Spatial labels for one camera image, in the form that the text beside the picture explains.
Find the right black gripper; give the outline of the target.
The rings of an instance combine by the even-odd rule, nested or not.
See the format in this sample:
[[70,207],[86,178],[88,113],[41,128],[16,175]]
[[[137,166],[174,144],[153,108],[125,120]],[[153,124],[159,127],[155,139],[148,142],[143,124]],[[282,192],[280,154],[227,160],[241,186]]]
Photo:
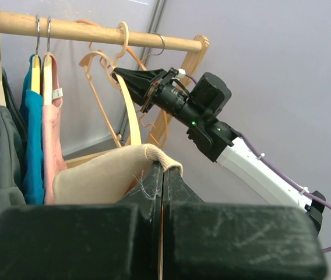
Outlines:
[[189,92],[180,80],[174,78],[176,70],[135,71],[116,67],[112,77],[117,81],[119,75],[124,80],[131,99],[142,106],[143,113],[154,105],[166,113],[185,113],[189,109]]

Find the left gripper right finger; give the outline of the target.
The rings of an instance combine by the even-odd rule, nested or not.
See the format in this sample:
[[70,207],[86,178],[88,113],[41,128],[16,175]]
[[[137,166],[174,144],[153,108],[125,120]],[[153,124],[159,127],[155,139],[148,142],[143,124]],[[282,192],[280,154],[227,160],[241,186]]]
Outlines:
[[324,279],[314,224],[290,206],[202,201],[176,168],[163,181],[164,279]]

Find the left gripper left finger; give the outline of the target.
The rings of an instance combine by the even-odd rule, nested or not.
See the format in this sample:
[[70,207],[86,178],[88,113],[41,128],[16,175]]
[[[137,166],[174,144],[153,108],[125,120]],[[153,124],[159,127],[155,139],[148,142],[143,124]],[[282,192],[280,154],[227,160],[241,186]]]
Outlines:
[[163,169],[120,201],[16,206],[0,215],[0,279],[157,279]]

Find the beige t shirt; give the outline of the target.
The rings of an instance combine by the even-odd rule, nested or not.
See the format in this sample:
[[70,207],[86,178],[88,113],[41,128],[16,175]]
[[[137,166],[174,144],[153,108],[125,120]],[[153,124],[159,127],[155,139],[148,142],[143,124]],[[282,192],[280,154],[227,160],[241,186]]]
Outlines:
[[110,204],[119,201],[154,162],[163,171],[183,166],[152,144],[113,149],[86,163],[59,172],[52,184],[57,205]]

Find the pink t shirt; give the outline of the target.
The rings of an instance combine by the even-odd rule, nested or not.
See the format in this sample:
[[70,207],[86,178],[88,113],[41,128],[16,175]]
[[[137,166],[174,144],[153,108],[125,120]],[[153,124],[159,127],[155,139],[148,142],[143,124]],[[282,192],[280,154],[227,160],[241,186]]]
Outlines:
[[44,153],[44,204],[52,205],[55,202],[53,192],[53,180],[55,176],[67,169],[62,156],[60,132],[61,132],[61,108],[63,105],[63,91],[59,86],[58,66],[55,57],[52,59],[52,104],[42,106],[42,133]]

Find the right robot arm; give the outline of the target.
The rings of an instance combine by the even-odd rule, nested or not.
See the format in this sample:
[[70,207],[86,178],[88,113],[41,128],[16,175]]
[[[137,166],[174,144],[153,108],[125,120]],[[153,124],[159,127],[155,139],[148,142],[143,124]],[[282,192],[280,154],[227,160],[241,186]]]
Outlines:
[[218,76],[204,73],[192,90],[181,82],[187,76],[183,69],[115,68],[111,76],[124,80],[141,112],[159,107],[187,126],[188,138],[209,160],[234,173],[267,203],[298,207],[320,231],[324,205],[279,177],[263,162],[263,155],[252,151],[240,132],[217,118],[232,96]]

